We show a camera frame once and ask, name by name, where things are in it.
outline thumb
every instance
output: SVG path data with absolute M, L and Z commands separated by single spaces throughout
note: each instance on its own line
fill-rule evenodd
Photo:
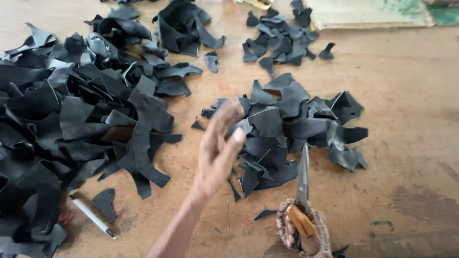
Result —
M 246 141 L 246 134 L 242 127 L 239 127 L 234 131 L 231 137 L 226 142 L 226 145 L 220 155 L 217 157 L 216 162 L 222 164 L 223 166 L 227 166 L 228 164 L 232 164 L 233 161 L 236 159 L 237 153 L 239 153 L 244 146 L 244 142 Z

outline pile of leather scraps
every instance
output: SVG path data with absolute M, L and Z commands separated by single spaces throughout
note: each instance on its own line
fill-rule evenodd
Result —
M 242 44 L 243 60 L 244 62 L 254 62 L 270 48 L 271 55 L 260 59 L 258 63 L 268 71 L 271 77 L 276 76 L 273 70 L 274 63 L 300 66 L 304 56 L 311 60 L 316 58 L 316 55 L 308 49 L 311 42 L 319 37 L 317 32 L 308 29 L 312 9 L 305 9 L 301 0 L 294 0 L 291 5 L 294 7 L 293 13 L 296 21 L 301 27 L 288 24 L 285 16 L 279 15 L 279 12 L 272 8 L 269 8 L 267 15 L 261 16 L 260 19 L 255 17 L 252 12 L 248 13 L 247 26 L 256 27 L 260 31 L 260 35 L 255 40 L 247 39 Z M 321 52 L 319 57 L 333 59 L 330 50 L 334 45 L 331 43 L 322 51 L 323 53 Z
M 214 38 L 205 28 L 204 23 L 211 17 L 194 0 L 172 0 L 152 20 L 159 29 L 155 35 L 163 48 L 180 54 L 198 57 L 200 42 L 206 47 L 218 49 L 225 43 L 225 36 Z
M 275 100 L 265 90 L 280 92 Z M 202 110 L 201 116 L 211 119 L 225 99 L 218 99 L 212 108 Z M 293 180 L 298 174 L 297 161 L 287 161 L 287 153 L 299 153 L 304 144 L 309 147 L 329 148 L 327 157 L 353 171 L 357 165 L 367 163 L 358 148 L 348 149 L 346 144 L 368 136 L 366 128 L 345 128 L 343 125 L 360 117 L 363 107 L 348 91 L 338 93 L 333 99 L 310 99 L 306 90 L 290 73 L 282 74 L 262 88 L 253 82 L 250 98 L 239 98 L 244 107 L 244 118 L 231 126 L 228 134 L 244 127 L 246 144 L 239 157 L 238 167 L 245 170 L 240 178 L 245 197 L 253 191 L 278 187 Z
M 52 257 L 66 232 L 57 224 L 61 191 L 125 168 L 142 199 L 150 181 L 170 177 L 152 166 L 174 117 L 162 96 L 190 95 L 183 77 L 202 70 L 164 61 L 148 29 L 97 16 L 94 32 L 57 44 L 27 24 L 24 44 L 0 59 L 0 254 Z M 144 39 L 137 58 L 125 46 Z

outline forearm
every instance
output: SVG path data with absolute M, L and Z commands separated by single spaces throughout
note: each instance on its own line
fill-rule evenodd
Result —
M 185 255 L 191 234 L 206 205 L 204 197 L 191 190 L 179 212 L 159 236 L 147 258 L 181 258 Z

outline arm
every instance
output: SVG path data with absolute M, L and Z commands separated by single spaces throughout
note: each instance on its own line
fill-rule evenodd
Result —
M 229 98 L 216 111 L 199 146 L 198 169 L 188 196 L 166 230 L 159 236 L 147 258 L 181 258 L 206 203 L 230 175 L 246 135 L 239 128 L 225 140 L 228 127 L 242 118 L 244 109 L 237 98 Z

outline fingers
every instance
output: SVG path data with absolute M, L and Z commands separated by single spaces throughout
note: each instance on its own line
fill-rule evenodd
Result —
M 233 135 L 226 142 L 223 151 L 216 158 L 215 162 L 225 169 L 231 167 L 233 161 L 236 159 L 237 153 L 239 153 L 244 146 L 246 141 L 246 133 L 243 128 L 238 128 L 234 131 Z
M 229 98 L 218 108 L 209 124 L 208 130 L 213 133 L 226 132 L 229 126 L 240 120 L 244 115 L 244 108 L 236 97 Z
M 223 102 L 222 106 L 212 116 L 210 124 L 202 137 L 199 148 L 200 163 L 208 163 L 215 158 L 218 152 L 223 149 L 223 132 L 226 132 L 227 128 L 234 124 L 236 120 L 242 118 L 243 115 L 244 108 L 242 108 L 237 98 L 229 98 Z

